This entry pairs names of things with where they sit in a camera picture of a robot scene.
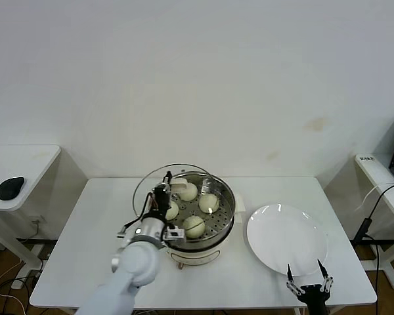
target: wall stain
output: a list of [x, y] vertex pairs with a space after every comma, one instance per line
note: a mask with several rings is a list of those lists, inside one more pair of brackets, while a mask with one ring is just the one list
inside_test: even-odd
[[303, 128], [308, 131], [313, 131], [315, 133], [320, 133], [324, 130], [325, 126], [328, 125], [327, 117], [315, 118], [308, 121]]
[[280, 155], [280, 151], [273, 151], [269, 155], [267, 155], [266, 159], [268, 162], [271, 162], [272, 160], [278, 158]]

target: computer mouse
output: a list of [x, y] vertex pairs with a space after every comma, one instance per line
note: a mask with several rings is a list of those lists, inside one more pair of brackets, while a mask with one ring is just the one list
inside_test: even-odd
[[11, 200], [19, 195], [25, 182], [24, 177], [9, 178], [0, 184], [0, 200]]

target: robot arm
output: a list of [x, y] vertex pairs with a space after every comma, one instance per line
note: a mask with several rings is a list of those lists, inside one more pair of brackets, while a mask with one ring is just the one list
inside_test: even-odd
[[155, 280], [160, 265], [158, 250], [164, 246], [164, 240], [185, 238], [184, 230], [167, 227], [165, 220], [171, 201], [170, 182], [168, 172], [150, 194], [149, 211], [140, 218], [142, 222], [135, 236], [124, 241], [118, 256], [113, 259], [113, 274], [107, 284], [100, 286], [76, 314], [131, 314], [140, 287]]
[[333, 277], [329, 276], [325, 267], [318, 260], [322, 277], [322, 284], [303, 285], [298, 287], [294, 282], [292, 271], [288, 265], [288, 289], [297, 297], [297, 299], [308, 306], [309, 314], [328, 315], [326, 301], [330, 298], [330, 289], [333, 284]]
[[100, 286], [76, 314], [131, 314], [140, 287], [153, 282], [158, 270], [159, 252], [155, 245], [147, 241], [128, 245], [108, 283]]

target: cable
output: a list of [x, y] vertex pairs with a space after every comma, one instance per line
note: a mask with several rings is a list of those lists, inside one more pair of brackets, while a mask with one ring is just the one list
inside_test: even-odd
[[39, 315], [44, 314], [46, 311], [48, 311], [50, 308], [46, 308], [45, 310], [43, 310], [41, 313], [39, 313]]
[[0, 284], [0, 289], [1, 289], [4, 285], [9, 284], [9, 283], [11, 283], [11, 282], [13, 282], [13, 281], [21, 281], [22, 279], [29, 279], [29, 278], [34, 278], [34, 277], [35, 277], [35, 276], [29, 276], [29, 277], [15, 278], [15, 279], [6, 280], [6, 281], [4, 281], [2, 284]]
[[377, 188], [380, 187], [380, 186], [388, 185], [388, 184], [394, 184], [394, 182], [385, 182], [385, 183], [378, 184], [378, 185], [376, 185], [375, 187], [373, 187], [373, 189], [371, 189], [371, 190], [369, 191], [369, 193], [366, 194], [365, 198], [363, 198], [363, 201], [362, 201], [361, 205], [358, 206], [358, 207], [355, 209], [355, 212], [358, 211], [358, 210], [363, 206], [363, 204], [365, 203], [367, 197], [368, 197], [375, 189], [377, 189]]
[[362, 241], [362, 239], [365, 237], [365, 235], [368, 233], [368, 229], [369, 226], [372, 224], [372, 215], [374, 214], [376, 207], [378, 206], [382, 196], [390, 189], [394, 188], [394, 185], [385, 189], [379, 196], [378, 200], [375, 203], [374, 208], [372, 209], [371, 213], [369, 214], [369, 217], [363, 219], [363, 222], [361, 224], [361, 226], [359, 227], [359, 229], [356, 232], [355, 237], [353, 238], [352, 244], [353, 244], [353, 248], [355, 248], [356, 246], [358, 246], [358, 244], [360, 244], [360, 242]]
[[387, 188], [387, 189], [385, 189], [385, 190], [382, 192], [382, 194], [380, 194], [380, 196], [379, 196], [378, 200], [376, 201], [375, 206], [374, 206], [374, 208], [372, 209], [372, 212], [370, 213], [368, 219], [370, 219], [371, 216], [374, 214], [374, 211], [375, 211], [377, 205], [379, 204], [379, 202], [380, 202], [382, 196], [383, 196], [388, 190], [390, 190], [390, 189], [392, 189], [392, 188], [394, 188], [394, 185], [391, 186], [391, 187], [389, 187], [389, 188]]
[[26, 239], [23, 240], [23, 241], [20, 241], [20, 243], [26, 243], [26, 242], [29, 241], [31, 238], [34, 238], [34, 237], [36, 237], [36, 236], [38, 235], [38, 233], [39, 233], [39, 221], [36, 220], [35, 223], [36, 223], [36, 225], [37, 225], [37, 231], [35, 232], [35, 234], [34, 234], [34, 235], [31, 235], [29, 238], [26, 238]]
[[143, 214], [144, 214], [144, 211], [146, 210], [147, 201], [149, 200], [149, 197], [152, 197], [152, 193], [151, 193], [151, 192], [149, 192], [149, 193], [146, 195], [146, 199], [145, 199], [145, 201], [144, 201], [142, 213], [140, 214], [140, 216], [137, 217], [137, 218], [135, 218], [134, 220], [132, 220], [132, 221], [130, 221], [130, 222], [124, 224], [124, 228], [126, 228], [126, 229], [129, 228], [130, 226], [132, 226], [133, 224], [135, 224], [138, 220], [140, 220], [140, 219], [142, 218], [142, 216], [143, 216]]
[[378, 315], [378, 274], [380, 273], [380, 249], [378, 248], [378, 243], [377, 241], [372, 237], [369, 236], [368, 234], [365, 235], [366, 238], [370, 238], [374, 243], [375, 243], [375, 249], [376, 249], [376, 277], [375, 277], [375, 294], [376, 294], [376, 303], [375, 303], [375, 313]]
[[[30, 297], [31, 297], [30, 292], [29, 292], [29, 288], [28, 288], [28, 286], [26, 285], [26, 282], [25, 282], [25, 281], [22, 281], [22, 280], [14, 280], [14, 281], [20, 281], [20, 282], [22, 282], [22, 285], [23, 285], [24, 288], [26, 289], [26, 294], [27, 294], [27, 296], [28, 296], [28, 300], [27, 300], [28, 303], [26, 304], [25, 312], [28, 313], [28, 309], [29, 309], [29, 299], [30, 299]], [[7, 295], [10, 295], [10, 294], [11, 294], [11, 291], [12, 291], [12, 285], [9, 287], [9, 290], [8, 290], [8, 292], [7, 292]], [[8, 299], [9, 299], [9, 297], [6, 297], [5, 304], [3, 305], [3, 309], [1, 310], [1, 312], [2, 312], [3, 314], [4, 314], [5, 311], [6, 311], [6, 305], [7, 305]]]
[[[15, 264], [13, 267], [11, 267], [10, 269], [8, 269], [4, 274], [2, 274], [2, 275], [0, 276], [0, 279], [1, 279], [5, 274], [7, 274], [9, 271], [11, 271], [13, 268], [16, 268], [18, 265], [20, 265], [21, 263], [22, 263], [22, 259], [21, 259], [17, 264]], [[17, 300], [17, 301], [19, 302], [20, 306], [22, 307], [22, 310], [23, 310], [23, 312], [24, 312], [24, 315], [26, 315], [24, 305], [22, 304], [22, 302], [20, 302], [20, 300], [19, 300], [17, 297], [14, 297], [13, 295], [5, 295], [5, 294], [0, 294], [0, 296], [1, 296], [1, 297], [11, 297], [12, 299]]]

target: white table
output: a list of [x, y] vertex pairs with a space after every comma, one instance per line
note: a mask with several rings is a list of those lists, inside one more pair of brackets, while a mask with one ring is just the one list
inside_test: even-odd
[[[356, 155], [355, 161], [369, 178], [372, 185], [376, 186], [385, 182], [394, 181], [394, 175], [388, 169], [391, 161], [390, 154], [358, 154]], [[391, 185], [393, 184], [383, 185], [376, 188], [376, 190], [381, 194]], [[382, 199], [394, 214], [394, 188], [386, 192]], [[371, 246], [371, 248], [376, 255], [376, 248], [374, 246]], [[384, 271], [389, 283], [394, 289], [394, 268], [391, 265], [391, 262], [394, 261], [394, 245], [386, 251], [382, 251], [382, 248], [378, 246], [378, 250], [380, 251], [380, 270]], [[377, 259], [362, 262], [366, 271], [376, 270], [376, 264]]]
[[[19, 195], [12, 200], [0, 200], [0, 211], [19, 209], [59, 153], [60, 147], [54, 145], [0, 146], [0, 184], [13, 177], [25, 178]], [[17, 278], [27, 276], [31, 270], [41, 269], [43, 263], [37, 255], [41, 252], [43, 244], [37, 244], [29, 251], [18, 240], [0, 229], [0, 247], [2, 245], [26, 263]], [[20, 282], [12, 284], [14, 289], [21, 287]]]
[[[203, 266], [176, 264], [161, 253], [156, 280], [143, 287], [136, 308], [295, 308], [303, 306], [286, 288], [286, 277], [263, 265], [246, 245], [248, 215], [268, 203], [304, 209], [328, 233], [325, 267], [335, 282], [327, 304], [365, 305], [375, 292], [318, 181], [311, 177], [224, 178], [245, 204], [244, 224], [236, 223], [215, 261]], [[116, 233], [133, 219], [137, 178], [96, 178], [86, 184], [32, 293], [35, 306], [78, 308], [111, 273], [120, 245]], [[320, 272], [296, 278], [299, 285], [322, 283]]]

